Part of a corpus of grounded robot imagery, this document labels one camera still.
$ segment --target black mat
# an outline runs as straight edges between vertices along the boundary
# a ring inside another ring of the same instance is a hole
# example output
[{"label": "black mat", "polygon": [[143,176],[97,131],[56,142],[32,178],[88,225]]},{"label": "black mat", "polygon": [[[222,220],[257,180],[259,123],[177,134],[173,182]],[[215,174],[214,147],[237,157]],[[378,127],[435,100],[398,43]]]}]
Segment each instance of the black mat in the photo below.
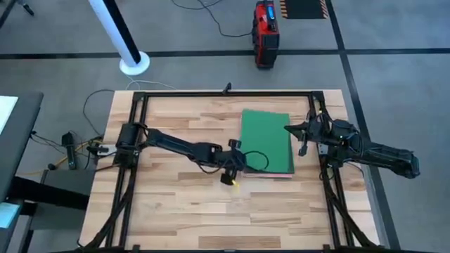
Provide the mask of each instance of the black mat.
[{"label": "black mat", "polygon": [[281,15],[287,19],[326,19],[325,0],[280,0]]}]

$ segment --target green book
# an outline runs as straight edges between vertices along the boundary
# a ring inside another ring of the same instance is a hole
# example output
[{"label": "green book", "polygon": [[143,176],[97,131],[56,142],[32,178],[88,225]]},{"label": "green book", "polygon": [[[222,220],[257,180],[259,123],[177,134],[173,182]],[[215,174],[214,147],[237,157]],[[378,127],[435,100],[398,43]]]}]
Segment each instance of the green book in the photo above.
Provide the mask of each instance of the green book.
[{"label": "green book", "polygon": [[289,114],[286,113],[247,109],[243,111],[240,150],[243,153],[259,151],[269,158],[269,166],[264,169],[266,159],[263,155],[248,154],[247,166],[266,173],[293,173],[289,132],[284,129],[287,125],[289,125]]}]

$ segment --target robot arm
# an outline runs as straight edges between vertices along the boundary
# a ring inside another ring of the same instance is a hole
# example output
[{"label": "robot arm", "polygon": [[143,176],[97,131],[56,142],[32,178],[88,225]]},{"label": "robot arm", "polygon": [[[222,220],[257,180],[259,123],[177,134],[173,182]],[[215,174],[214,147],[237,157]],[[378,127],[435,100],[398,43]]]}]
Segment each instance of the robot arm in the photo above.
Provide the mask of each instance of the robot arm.
[{"label": "robot arm", "polygon": [[[147,138],[141,143],[137,141],[140,134],[144,134]],[[231,149],[223,151],[220,145],[214,143],[190,143],[164,134],[157,129],[149,129],[137,123],[122,125],[116,143],[117,153],[114,163],[120,164],[123,167],[131,167],[137,164],[135,154],[149,146],[159,147],[180,155],[185,155],[190,161],[195,162],[205,173],[214,173],[219,169],[225,169],[220,181],[229,186],[235,183],[237,172],[242,171],[245,167],[245,155],[238,150],[240,141],[230,140],[229,146]],[[208,172],[202,166],[218,169]]]},{"label": "robot arm", "polygon": [[352,124],[340,119],[333,120],[326,111],[309,122],[285,126],[285,129],[303,142],[300,156],[306,154],[307,141],[313,141],[328,146],[331,166],[342,167],[345,162],[351,161],[390,169],[408,179],[420,174],[418,159],[411,151],[362,138]]}]

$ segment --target desk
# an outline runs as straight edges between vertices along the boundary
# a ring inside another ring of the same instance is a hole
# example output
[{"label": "desk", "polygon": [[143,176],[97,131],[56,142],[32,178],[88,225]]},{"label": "desk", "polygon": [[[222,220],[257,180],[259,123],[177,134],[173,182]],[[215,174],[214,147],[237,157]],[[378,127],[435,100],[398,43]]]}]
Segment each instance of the desk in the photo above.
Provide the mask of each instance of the desk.
[{"label": "desk", "polygon": [[[341,91],[323,92],[331,117],[346,119]],[[106,143],[114,144],[128,121],[132,96],[133,91],[115,92]],[[243,109],[288,113],[291,124],[299,124],[309,104],[307,98],[295,96],[150,97],[146,124],[190,142],[213,142],[227,149],[230,138],[240,137]],[[141,249],[322,249],[331,245],[318,153],[309,143],[307,155],[299,157],[299,148],[292,136],[292,180],[238,177],[239,187],[221,184],[220,173],[204,174],[181,155],[146,148],[139,159],[126,248],[139,244]],[[111,165],[112,160],[102,159],[98,166]],[[110,214],[117,171],[95,176],[80,238],[83,245]],[[378,243],[361,172],[347,165],[341,176],[350,214]],[[120,221],[113,245],[118,242]]]},{"label": "desk", "polygon": [[20,206],[9,228],[0,228],[0,252],[5,252],[19,215],[34,214],[36,203],[26,200],[85,209],[89,196],[15,176],[44,95],[40,92],[2,95],[18,97],[0,134],[0,202],[12,202]]}]

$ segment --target wire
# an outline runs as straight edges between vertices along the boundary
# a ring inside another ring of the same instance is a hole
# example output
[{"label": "wire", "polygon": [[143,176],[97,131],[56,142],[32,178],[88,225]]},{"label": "wire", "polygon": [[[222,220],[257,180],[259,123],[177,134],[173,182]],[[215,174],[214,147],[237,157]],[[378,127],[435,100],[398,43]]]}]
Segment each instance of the wire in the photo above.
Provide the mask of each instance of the wire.
[{"label": "wire", "polygon": [[71,133],[71,134],[74,134],[76,137],[78,137],[78,139],[79,139],[79,145],[81,146],[81,153],[83,153],[83,147],[84,147],[84,141],[83,141],[83,138],[79,135],[79,134],[77,134],[77,132],[76,131],[73,131],[73,130],[69,130],[69,132]]},{"label": "wire", "polygon": [[177,89],[177,88],[175,88],[175,87],[173,87],[173,86],[171,86],[169,84],[163,84],[162,82],[152,82],[152,81],[146,81],[146,80],[135,80],[135,79],[133,79],[132,77],[130,77],[128,75],[127,75],[127,77],[131,80],[131,82],[129,82],[127,87],[125,88],[125,90],[127,90],[127,91],[128,91],[128,88],[132,84],[136,84],[138,86],[138,90],[141,90],[141,85],[139,84],[140,82],[141,83],[145,83],[145,84],[161,84],[161,85],[163,85],[163,86],[165,86],[167,88],[170,88],[170,89],[175,89],[175,90]]},{"label": "wire", "polygon": [[206,174],[214,174],[214,173],[218,172],[220,169],[223,168],[222,166],[220,166],[219,168],[217,168],[217,169],[215,169],[215,170],[213,170],[213,171],[207,171],[207,170],[203,169],[203,167],[202,167],[199,163],[196,163],[196,164],[197,164],[198,167],[199,167],[203,172],[205,172]]},{"label": "wire", "polygon": [[86,161],[86,165],[84,165],[84,170],[87,169],[90,161],[91,161],[91,153],[89,152],[89,153],[87,153],[87,161]]},{"label": "wire", "polygon": [[[328,177],[328,180],[331,180],[331,179],[333,179],[333,178],[335,178],[335,174],[333,173],[333,174],[331,174],[331,177]],[[321,171],[321,173],[319,174],[319,179],[320,179],[320,181],[323,181],[323,172]]]},{"label": "wire", "polygon": [[63,151],[59,150],[59,149],[57,148],[57,146],[55,146],[55,145],[52,145],[52,144],[50,144],[50,143],[48,143],[48,142],[46,142],[46,141],[44,141],[45,143],[39,142],[39,141],[37,141],[36,139],[34,139],[32,136],[30,136],[30,138],[31,138],[31,140],[34,141],[35,143],[38,143],[38,144],[41,144],[41,145],[47,145],[47,146],[50,146],[50,147],[52,147],[54,150],[58,151],[59,153],[61,153],[61,154],[63,154],[63,155],[65,154]]},{"label": "wire", "polygon": [[84,105],[83,105],[83,116],[84,116],[86,121],[89,123],[91,128],[96,132],[96,134],[98,136],[101,136],[102,134],[100,134],[100,132],[92,124],[91,120],[87,117],[87,115],[86,115],[86,104],[87,104],[87,101],[89,100],[89,98],[92,97],[94,94],[97,94],[97,93],[100,93],[100,92],[104,92],[104,91],[114,92],[112,89],[100,89],[100,90],[94,91],[93,93],[89,94],[89,96],[87,96],[86,100],[84,101]]},{"label": "wire", "polygon": [[[179,8],[183,8],[183,9],[186,9],[186,10],[198,11],[198,10],[202,10],[202,9],[205,8],[205,7],[194,8],[194,7],[181,6],[181,5],[177,4],[177,3],[175,2],[175,0],[171,0],[171,1],[172,1],[172,3],[173,3],[175,6],[178,6]],[[215,5],[215,4],[220,3],[221,1],[223,1],[223,0],[217,0],[217,1],[215,1],[214,3],[212,3],[212,4],[206,5],[206,7],[211,7],[211,6]]]},{"label": "wire", "polygon": [[48,170],[48,169],[41,169],[40,171],[31,171],[31,172],[17,173],[16,175],[18,175],[18,176],[32,176],[32,175],[41,174],[41,173],[43,173],[46,170]]},{"label": "wire", "polygon": [[219,33],[221,36],[223,37],[230,37],[230,38],[239,38],[239,37],[244,37],[244,36],[248,36],[251,35],[252,32],[248,32],[245,34],[239,34],[239,35],[233,35],[233,34],[224,34],[222,32],[222,28],[220,26],[219,21],[217,21],[217,19],[214,17],[214,14],[212,14],[212,11],[209,9],[209,6],[206,6],[201,0],[197,0],[201,5],[202,5],[202,9],[206,9],[206,11],[208,11],[208,13],[210,14],[211,18],[213,19],[213,21],[217,24],[217,27],[219,28]]},{"label": "wire", "polygon": [[267,169],[267,167],[269,166],[269,158],[267,157],[266,154],[264,154],[263,152],[260,152],[260,151],[253,150],[253,151],[245,152],[245,153],[243,153],[243,155],[244,155],[245,157],[247,157],[247,155],[249,155],[249,154],[254,154],[254,153],[260,154],[260,155],[262,155],[264,158],[266,158],[266,166],[265,166],[263,169],[255,169],[255,170],[265,171],[265,170]]},{"label": "wire", "polygon": [[83,248],[83,247],[84,247],[81,243],[79,243],[79,238],[77,239],[77,245],[78,245],[78,247],[80,247],[80,248]]},{"label": "wire", "polygon": [[[37,138],[41,139],[41,140],[42,140],[43,142],[45,142],[45,143],[42,143],[42,142],[37,141],[36,139],[33,138],[33,136],[36,136]],[[52,140],[50,140],[50,139],[44,138],[44,137],[42,137],[42,136],[39,136],[39,135],[37,135],[35,132],[32,132],[32,133],[31,133],[30,138],[31,138],[34,142],[36,142],[36,143],[38,143],[38,144],[51,146],[52,148],[54,148],[56,151],[60,152],[60,153],[63,154],[63,155],[65,155],[65,151],[61,151],[61,150],[59,150],[58,148],[66,148],[66,147],[70,147],[70,146],[76,146],[76,145],[79,145],[79,146],[75,149],[75,153],[77,153],[78,155],[83,155],[83,156],[85,156],[85,157],[87,157],[87,155],[85,155],[85,154],[83,154],[83,153],[81,153],[81,152],[78,152],[78,150],[80,150],[81,148],[83,148],[87,143],[89,143],[89,141],[91,141],[92,143],[103,144],[101,141],[97,141],[97,140],[96,140],[97,137],[94,137],[94,138],[92,138],[91,140],[85,141],[85,142],[80,143],[80,144],[75,144],[75,143],[74,143],[74,144],[69,144],[69,145],[61,145],[61,144],[59,144],[59,143],[56,143],[55,141],[52,141]]]},{"label": "wire", "polygon": [[351,163],[351,162],[345,162],[345,163],[346,163],[346,164],[349,164],[349,165],[352,165],[353,167],[357,168],[357,169],[361,172],[361,174],[363,174],[363,176],[364,176],[364,171],[363,171],[363,169],[361,169],[360,167],[356,166],[355,164],[353,164],[353,163]]},{"label": "wire", "polygon": [[109,165],[109,166],[106,166],[106,167],[103,167],[103,168],[100,168],[100,169],[96,169],[95,172],[103,171],[103,170],[106,170],[106,169],[112,169],[112,168],[117,167],[117,166],[119,166],[119,164],[112,164],[112,165]]}]

